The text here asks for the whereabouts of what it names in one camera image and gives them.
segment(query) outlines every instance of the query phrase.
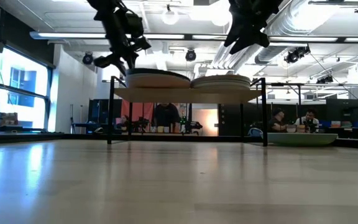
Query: storage rack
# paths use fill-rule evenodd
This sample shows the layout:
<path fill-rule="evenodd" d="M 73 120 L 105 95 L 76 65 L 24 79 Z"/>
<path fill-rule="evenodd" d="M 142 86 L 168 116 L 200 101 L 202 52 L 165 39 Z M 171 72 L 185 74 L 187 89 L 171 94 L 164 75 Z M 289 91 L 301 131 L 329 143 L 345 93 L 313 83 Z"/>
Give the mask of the storage rack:
<path fill-rule="evenodd" d="M 115 88 L 114 82 L 118 81 L 125 88 Z M 127 127 L 127 140 L 131 140 L 132 136 L 132 104 L 133 103 L 189 103 L 189 120 L 191 120 L 192 103 L 227 103 L 240 104 L 241 113 L 241 136 L 237 140 L 239 142 L 245 141 L 244 133 L 244 103 L 250 100 L 257 99 L 262 95 L 262 131 L 263 131 L 263 145 L 267 146 L 267 105 L 266 105 L 266 81 L 265 78 L 260 78 L 251 83 L 251 86 L 260 85 L 261 90 L 218 90 L 218 89 L 163 89 L 163 88 L 126 88 L 123 81 L 117 77 L 112 76 L 110 80 L 110 95 L 109 95 L 109 117 L 108 117 L 108 144 L 111 144 L 113 139 L 113 109 L 114 109 L 114 95 L 121 97 L 123 100 L 129 102 L 129 121 Z M 158 138 L 159 141 L 164 141 L 163 136 L 137 136 L 138 139 L 147 141 L 150 138 Z M 184 139 L 200 138 L 196 136 L 187 136 L 186 138 L 179 137 L 178 141 Z M 207 141 L 225 141 L 225 137 L 217 136 L 210 137 Z"/>

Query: black shirt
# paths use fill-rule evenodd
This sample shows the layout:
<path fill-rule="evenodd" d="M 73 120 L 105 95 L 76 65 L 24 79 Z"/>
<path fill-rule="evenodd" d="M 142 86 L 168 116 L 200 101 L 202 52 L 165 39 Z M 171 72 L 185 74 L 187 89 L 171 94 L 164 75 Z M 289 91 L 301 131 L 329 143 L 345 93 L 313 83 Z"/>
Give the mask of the black shirt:
<path fill-rule="evenodd" d="M 155 107 L 154 118 L 157 126 L 170 127 L 171 124 L 180 122 L 178 108 L 171 103 L 167 106 L 158 105 Z"/>
<path fill-rule="evenodd" d="M 283 126 L 284 123 L 282 121 L 277 120 L 276 118 L 272 118 L 268 123 L 267 123 L 267 132 L 271 132 L 271 133 L 282 133 L 285 132 L 285 129 L 281 130 L 281 131 L 276 131 L 273 129 L 274 124 L 278 124 L 280 126 Z"/>

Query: stacked plates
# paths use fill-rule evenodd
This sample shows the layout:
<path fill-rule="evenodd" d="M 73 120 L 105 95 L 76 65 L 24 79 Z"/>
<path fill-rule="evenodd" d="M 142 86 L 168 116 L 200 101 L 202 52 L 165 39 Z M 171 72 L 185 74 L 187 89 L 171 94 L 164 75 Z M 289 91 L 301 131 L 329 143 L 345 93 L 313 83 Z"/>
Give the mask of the stacked plates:
<path fill-rule="evenodd" d="M 175 72 L 133 68 L 126 71 L 127 88 L 190 88 L 190 79 Z"/>
<path fill-rule="evenodd" d="M 213 75 L 196 78 L 191 82 L 191 87 L 249 90 L 250 79 L 241 75 Z"/>

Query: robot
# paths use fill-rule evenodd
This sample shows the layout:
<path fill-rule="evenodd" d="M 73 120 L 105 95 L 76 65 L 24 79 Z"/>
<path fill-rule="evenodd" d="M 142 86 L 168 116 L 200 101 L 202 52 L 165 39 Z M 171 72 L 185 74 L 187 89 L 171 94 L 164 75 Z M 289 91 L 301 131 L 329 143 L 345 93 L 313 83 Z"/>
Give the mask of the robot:
<path fill-rule="evenodd" d="M 101 21 L 106 31 L 106 38 L 110 43 L 107 57 L 94 60 L 97 67 L 116 66 L 125 75 L 124 62 L 127 67 L 135 67 L 136 52 L 150 48 L 150 44 L 143 36 L 142 18 L 128 9 L 122 0 L 87 0 L 97 10 L 94 20 Z M 260 30 L 267 26 L 266 20 L 271 14 L 278 12 L 278 6 L 283 0 L 228 0 L 233 23 L 224 42 L 227 47 L 232 43 L 230 54 L 252 45 L 269 46 L 269 38 Z"/>

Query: man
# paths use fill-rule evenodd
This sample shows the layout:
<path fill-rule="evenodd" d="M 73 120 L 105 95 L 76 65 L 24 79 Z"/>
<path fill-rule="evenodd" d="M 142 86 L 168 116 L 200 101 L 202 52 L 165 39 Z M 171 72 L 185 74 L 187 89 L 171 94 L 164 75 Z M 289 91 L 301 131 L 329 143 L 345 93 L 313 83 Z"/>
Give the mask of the man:
<path fill-rule="evenodd" d="M 306 116 L 302 117 L 302 122 L 299 121 L 299 118 L 295 121 L 296 125 L 305 124 L 309 122 L 313 122 L 313 124 L 319 124 L 319 121 L 315 118 L 316 110 L 313 108 L 309 108 L 306 112 Z"/>
<path fill-rule="evenodd" d="M 173 124 L 173 129 L 170 130 L 170 132 L 173 133 L 175 130 L 175 125 L 176 127 L 180 126 L 178 108 L 171 103 L 160 103 L 155 107 L 154 110 L 154 122 L 157 127 L 171 127 L 171 124 Z"/>
<path fill-rule="evenodd" d="M 287 131 L 287 126 L 284 125 L 284 111 L 281 108 L 273 110 L 273 118 L 268 122 L 267 129 L 271 133 L 282 133 Z"/>

